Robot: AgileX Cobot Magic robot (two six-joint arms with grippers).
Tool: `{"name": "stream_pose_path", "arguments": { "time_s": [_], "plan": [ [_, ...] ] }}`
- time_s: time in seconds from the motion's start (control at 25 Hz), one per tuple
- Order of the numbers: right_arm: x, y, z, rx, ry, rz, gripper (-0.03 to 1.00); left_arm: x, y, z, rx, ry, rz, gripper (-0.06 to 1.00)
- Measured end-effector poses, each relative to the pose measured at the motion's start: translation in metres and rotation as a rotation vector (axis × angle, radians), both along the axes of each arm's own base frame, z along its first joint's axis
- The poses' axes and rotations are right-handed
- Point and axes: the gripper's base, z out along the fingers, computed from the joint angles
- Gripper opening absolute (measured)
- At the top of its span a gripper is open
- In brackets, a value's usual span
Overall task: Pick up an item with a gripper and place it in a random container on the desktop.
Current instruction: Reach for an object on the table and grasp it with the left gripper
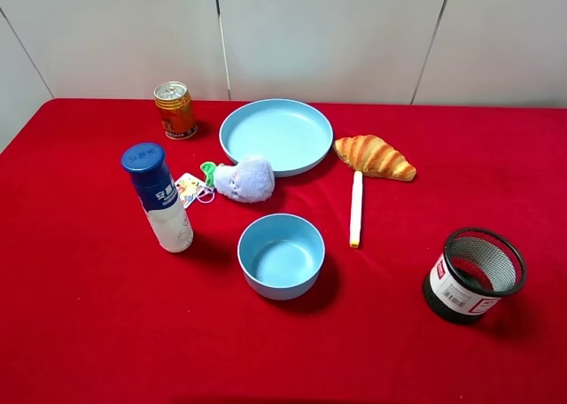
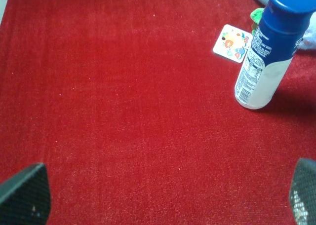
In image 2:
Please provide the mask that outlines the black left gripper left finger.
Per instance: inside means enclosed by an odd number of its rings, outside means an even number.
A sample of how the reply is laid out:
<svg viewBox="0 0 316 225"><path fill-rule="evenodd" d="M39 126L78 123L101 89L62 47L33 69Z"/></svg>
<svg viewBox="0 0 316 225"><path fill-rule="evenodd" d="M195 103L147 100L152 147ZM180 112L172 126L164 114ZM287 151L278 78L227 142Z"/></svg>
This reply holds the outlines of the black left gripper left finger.
<svg viewBox="0 0 316 225"><path fill-rule="evenodd" d="M45 225L51 195L44 163L34 163L0 185L2 225Z"/></svg>

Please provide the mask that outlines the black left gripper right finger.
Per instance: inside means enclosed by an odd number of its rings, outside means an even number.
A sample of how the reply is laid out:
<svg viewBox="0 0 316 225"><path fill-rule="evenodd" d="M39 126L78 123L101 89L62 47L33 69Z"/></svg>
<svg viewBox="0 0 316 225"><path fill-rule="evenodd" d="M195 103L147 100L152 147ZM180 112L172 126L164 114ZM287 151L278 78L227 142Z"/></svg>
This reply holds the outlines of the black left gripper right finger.
<svg viewBox="0 0 316 225"><path fill-rule="evenodd" d="M291 181L289 202L298 225L316 223L316 162L300 158Z"/></svg>

